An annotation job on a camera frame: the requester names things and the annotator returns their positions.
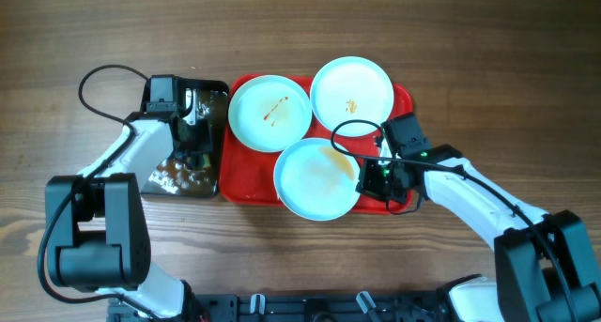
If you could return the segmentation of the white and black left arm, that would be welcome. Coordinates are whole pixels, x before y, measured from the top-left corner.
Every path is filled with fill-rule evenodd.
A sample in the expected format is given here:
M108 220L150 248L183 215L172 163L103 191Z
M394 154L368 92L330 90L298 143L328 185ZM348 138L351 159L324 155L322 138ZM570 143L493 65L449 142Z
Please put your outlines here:
M204 321L191 287L151 260L140 190L188 130L176 113L133 113L113 145L77 175L46 186L39 283L67 304L116 299L151 321Z

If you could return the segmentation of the white plate with orange smear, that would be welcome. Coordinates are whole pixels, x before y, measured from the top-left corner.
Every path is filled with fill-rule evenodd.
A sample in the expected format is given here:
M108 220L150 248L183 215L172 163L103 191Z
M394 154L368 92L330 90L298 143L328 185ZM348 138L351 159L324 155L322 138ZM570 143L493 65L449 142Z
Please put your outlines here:
M279 155L273 184L278 199L296 215L331 221L358 203L359 170L345 147L324 138L306 138Z

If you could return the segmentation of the white plate with ketchup blob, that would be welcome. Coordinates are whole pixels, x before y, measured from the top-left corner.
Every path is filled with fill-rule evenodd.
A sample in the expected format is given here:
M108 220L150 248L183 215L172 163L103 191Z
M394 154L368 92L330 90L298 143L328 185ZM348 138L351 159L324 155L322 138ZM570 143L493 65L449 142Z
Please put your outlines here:
M345 56L322 67L310 87L314 116L339 135L360 137L384 122L394 105L393 84L371 60Z

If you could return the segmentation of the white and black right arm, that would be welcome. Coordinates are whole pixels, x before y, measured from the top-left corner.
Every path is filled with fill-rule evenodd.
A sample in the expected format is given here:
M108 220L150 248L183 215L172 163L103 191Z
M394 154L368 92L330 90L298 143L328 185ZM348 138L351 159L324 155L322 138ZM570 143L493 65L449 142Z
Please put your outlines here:
M403 202L416 191L452 211L493 250L495 279L477 275L445 289L450 319L599 319L600 269L582 220L568 210L549 214L517 199L455 148L367 160L357 190L383 203Z

